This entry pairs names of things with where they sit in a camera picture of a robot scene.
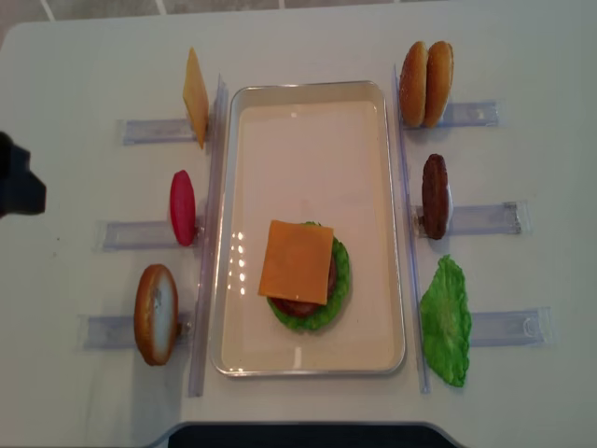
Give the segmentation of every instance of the cheese slice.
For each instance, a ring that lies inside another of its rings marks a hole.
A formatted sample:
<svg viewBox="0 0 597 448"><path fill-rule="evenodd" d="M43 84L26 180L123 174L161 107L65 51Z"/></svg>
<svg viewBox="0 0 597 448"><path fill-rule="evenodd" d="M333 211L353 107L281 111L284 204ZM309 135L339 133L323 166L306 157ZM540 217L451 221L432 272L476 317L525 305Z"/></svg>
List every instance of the cheese slice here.
<svg viewBox="0 0 597 448"><path fill-rule="evenodd" d="M258 294L326 305L333 242L329 227L273 220Z"/></svg>
<svg viewBox="0 0 597 448"><path fill-rule="evenodd" d="M199 146L203 147L205 133L207 132L207 121L209 119L209 100L207 90L203 83L203 75L199 68L199 60L194 48L188 51L187 74L185 76L185 87L183 88L183 100L187 106L188 116L197 135Z"/></svg>

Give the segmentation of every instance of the lettuce leaf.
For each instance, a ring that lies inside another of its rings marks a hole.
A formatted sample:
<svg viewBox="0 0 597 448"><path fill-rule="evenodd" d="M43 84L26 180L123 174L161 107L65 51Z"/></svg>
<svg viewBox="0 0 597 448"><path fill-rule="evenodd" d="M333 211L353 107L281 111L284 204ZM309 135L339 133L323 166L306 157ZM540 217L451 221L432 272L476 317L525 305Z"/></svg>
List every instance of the lettuce leaf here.
<svg viewBox="0 0 597 448"><path fill-rule="evenodd" d="M421 300L423 352L429 367L442 380L462 387L472 326L465 275L449 255L442 257L438 266Z"/></svg>

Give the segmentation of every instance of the rectangular tray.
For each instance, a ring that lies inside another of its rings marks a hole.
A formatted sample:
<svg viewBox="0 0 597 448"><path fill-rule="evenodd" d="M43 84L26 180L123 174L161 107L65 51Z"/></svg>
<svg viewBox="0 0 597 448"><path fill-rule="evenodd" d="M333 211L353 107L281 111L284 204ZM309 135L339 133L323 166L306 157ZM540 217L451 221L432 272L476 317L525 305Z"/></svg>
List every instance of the rectangular tray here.
<svg viewBox="0 0 597 448"><path fill-rule="evenodd" d="M385 100L371 82L247 88L230 111L210 329L231 376L387 373L405 338ZM284 327L257 295L272 219L314 220L347 247L352 285L334 322Z"/></svg>

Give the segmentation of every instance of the top bun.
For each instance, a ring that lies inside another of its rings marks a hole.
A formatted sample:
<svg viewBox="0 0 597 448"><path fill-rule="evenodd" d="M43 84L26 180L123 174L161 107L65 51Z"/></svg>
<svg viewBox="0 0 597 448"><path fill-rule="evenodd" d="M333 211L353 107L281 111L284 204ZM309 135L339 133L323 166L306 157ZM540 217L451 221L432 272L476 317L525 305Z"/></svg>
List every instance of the top bun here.
<svg viewBox="0 0 597 448"><path fill-rule="evenodd" d="M453 72L451 45L443 40L436 42L429 49L427 61L427 94L423 124L428 128L433 128L444 113Z"/></svg>
<svg viewBox="0 0 597 448"><path fill-rule="evenodd" d="M400 110L402 118L412 127L421 126L425 116L427 83L427 47L416 42L402 64L400 73Z"/></svg>
<svg viewBox="0 0 597 448"><path fill-rule="evenodd" d="M162 264L148 266L137 289L134 305L134 339L150 366L170 358L178 321L178 293L172 274Z"/></svg>

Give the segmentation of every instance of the plastic holder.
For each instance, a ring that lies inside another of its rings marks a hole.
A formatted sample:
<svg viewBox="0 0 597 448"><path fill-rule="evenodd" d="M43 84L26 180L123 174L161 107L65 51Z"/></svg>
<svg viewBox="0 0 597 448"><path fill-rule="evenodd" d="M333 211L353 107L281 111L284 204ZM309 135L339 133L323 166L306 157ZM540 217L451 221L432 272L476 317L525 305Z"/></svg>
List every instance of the plastic holder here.
<svg viewBox="0 0 597 448"><path fill-rule="evenodd" d="M402 202L404 219L407 223L407 254L410 279L410 309L415 334L415 352L419 387L422 394L431 392L429 383L429 367L423 354L423 330L421 325L420 299L423 296L419 282L417 264L418 237L425 237L421 229L422 208L413 206L410 200L409 168L407 161L404 131L407 129L402 120L398 103L398 76L394 66L392 94L396 117L396 142L398 145L398 166L402 179ZM496 102L478 104L452 104L446 107L442 119L443 126L492 126L498 124ZM521 234L531 231L528 207L525 201L515 203L499 203L494 205L477 205L453 207L449 235L482 235L482 234ZM527 311L501 313L473 313L471 346L512 346L553 343L553 328L549 308L537 308Z"/></svg>
<svg viewBox="0 0 597 448"><path fill-rule="evenodd" d="M205 205L204 231L200 236L201 272L199 277L199 297L195 305L195 332L190 359L188 394L199 397L203 394L205 364L209 330L210 304L215 281L217 241L223 192L223 175L228 149L226 147L226 125L228 123L228 88L222 77L217 81L217 94L210 117L207 145L212 160L209 173L209 189Z"/></svg>
<svg viewBox="0 0 597 448"><path fill-rule="evenodd" d="M135 348L132 315L80 315L76 345L83 350ZM189 345L192 340L192 313L178 315L175 345Z"/></svg>
<svg viewBox="0 0 597 448"><path fill-rule="evenodd" d="M197 219L201 231L201 221ZM189 247L197 247L196 238ZM98 246L103 251L180 249L169 221L101 222L98 224Z"/></svg>
<svg viewBox="0 0 597 448"><path fill-rule="evenodd" d="M552 345L555 334L549 307L501 313L473 313L471 347Z"/></svg>
<svg viewBox="0 0 597 448"><path fill-rule="evenodd" d="M423 208L412 209L414 229L425 238ZM467 205L453 208L446 236L495 235L529 233L531 220L526 201L497 203L494 205Z"/></svg>
<svg viewBox="0 0 597 448"><path fill-rule="evenodd" d="M195 142L188 119L129 119L124 122L122 145L145 145L150 143Z"/></svg>
<svg viewBox="0 0 597 448"><path fill-rule="evenodd" d="M402 121L406 131L426 129L411 128ZM464 128L471 126L497 126L500 124L500 105L495 100L479 103L447 103L436 128Z"/></svg>

